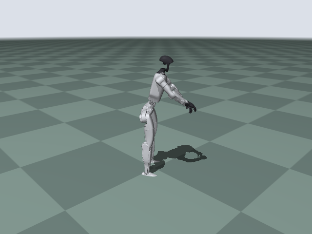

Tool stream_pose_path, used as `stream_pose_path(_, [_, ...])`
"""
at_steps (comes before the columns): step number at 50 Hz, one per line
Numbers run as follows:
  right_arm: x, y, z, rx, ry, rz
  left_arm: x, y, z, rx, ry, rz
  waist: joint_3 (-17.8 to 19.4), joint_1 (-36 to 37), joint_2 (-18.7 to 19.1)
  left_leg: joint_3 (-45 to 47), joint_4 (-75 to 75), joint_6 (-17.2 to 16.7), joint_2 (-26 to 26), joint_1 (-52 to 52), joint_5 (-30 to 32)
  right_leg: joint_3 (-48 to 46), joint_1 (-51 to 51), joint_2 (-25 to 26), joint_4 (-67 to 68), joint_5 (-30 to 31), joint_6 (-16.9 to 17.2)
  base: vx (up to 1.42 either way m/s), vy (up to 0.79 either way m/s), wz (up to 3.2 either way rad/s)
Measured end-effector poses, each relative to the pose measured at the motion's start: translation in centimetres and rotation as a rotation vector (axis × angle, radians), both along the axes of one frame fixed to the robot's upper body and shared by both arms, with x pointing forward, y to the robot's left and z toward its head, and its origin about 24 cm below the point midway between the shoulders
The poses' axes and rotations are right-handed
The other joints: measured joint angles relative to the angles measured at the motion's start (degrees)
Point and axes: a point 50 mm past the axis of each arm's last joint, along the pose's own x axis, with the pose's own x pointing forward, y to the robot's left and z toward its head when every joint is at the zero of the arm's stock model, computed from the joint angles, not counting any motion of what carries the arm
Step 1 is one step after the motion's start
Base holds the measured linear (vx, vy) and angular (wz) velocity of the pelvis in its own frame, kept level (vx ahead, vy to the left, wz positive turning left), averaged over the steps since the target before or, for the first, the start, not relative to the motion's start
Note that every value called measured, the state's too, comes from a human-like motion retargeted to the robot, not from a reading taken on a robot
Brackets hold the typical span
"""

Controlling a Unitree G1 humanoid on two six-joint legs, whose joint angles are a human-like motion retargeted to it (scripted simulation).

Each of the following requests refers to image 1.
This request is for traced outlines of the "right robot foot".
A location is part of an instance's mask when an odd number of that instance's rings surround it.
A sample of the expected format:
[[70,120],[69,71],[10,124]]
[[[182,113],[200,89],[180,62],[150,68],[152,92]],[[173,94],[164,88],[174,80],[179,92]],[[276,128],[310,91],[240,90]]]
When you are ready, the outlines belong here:
[[155,175],[155,174],[153,174],[151,172],[148,175],[146,175],[145,172],[142,172],[142,175],[144,175],[144,176],[157,176],[157,175]]

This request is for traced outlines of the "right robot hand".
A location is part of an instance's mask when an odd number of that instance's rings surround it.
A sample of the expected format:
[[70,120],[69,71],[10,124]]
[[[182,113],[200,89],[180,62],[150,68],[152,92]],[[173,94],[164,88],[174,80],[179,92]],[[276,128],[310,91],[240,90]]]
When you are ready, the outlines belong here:
[[196,107],[192,104],[192,103],[190,103],[189,101],[188,101],[188,103],[185,103],[185,106],[190,106],[190,107],[192,107],[192,108],[194,108],[194,112],[196,112]]

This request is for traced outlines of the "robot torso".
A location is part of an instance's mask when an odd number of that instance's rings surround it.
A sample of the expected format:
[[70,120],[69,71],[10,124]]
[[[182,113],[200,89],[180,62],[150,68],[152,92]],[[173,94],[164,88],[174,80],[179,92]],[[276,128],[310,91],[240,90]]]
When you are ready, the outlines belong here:
[[141,114],[143,111],[147,111],[147,113],[152,114],[154,111],[154,107],[156,105],[156,102],[158,103],[162,97],[162,94],[164,92],[163,88],[161,88],[157,83],[155,78],[158,76],[162,76],[165,81],[167,82],[167,76],[166,74],[163,75],[164,73],[155,73],[154,77],[153,77],[153,81],[152,81],[152,85],[151,85],[151,89],[149,92],[149,97],[148,97],[148,101],[141,109]]

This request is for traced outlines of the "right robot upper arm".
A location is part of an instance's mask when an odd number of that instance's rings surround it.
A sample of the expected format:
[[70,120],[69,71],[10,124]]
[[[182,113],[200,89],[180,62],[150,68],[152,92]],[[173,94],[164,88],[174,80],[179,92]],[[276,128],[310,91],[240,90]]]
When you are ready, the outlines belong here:
[[156,83],[163,88],[163,90],[168,94],[170,99],[174,99],[176,96],[173,94],[170,86],[166,83],[165,79],[162,76],[158,76],[155,78]]

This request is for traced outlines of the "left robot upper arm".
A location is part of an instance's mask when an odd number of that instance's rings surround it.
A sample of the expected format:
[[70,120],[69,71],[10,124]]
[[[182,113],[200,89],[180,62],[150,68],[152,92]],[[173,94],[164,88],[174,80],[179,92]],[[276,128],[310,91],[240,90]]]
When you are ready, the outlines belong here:
[[175,87],[173,86],[173,84],[171,83],[171,81],[168,77],[167,77],[167,84],[170,86],[172,91],[175,89]]

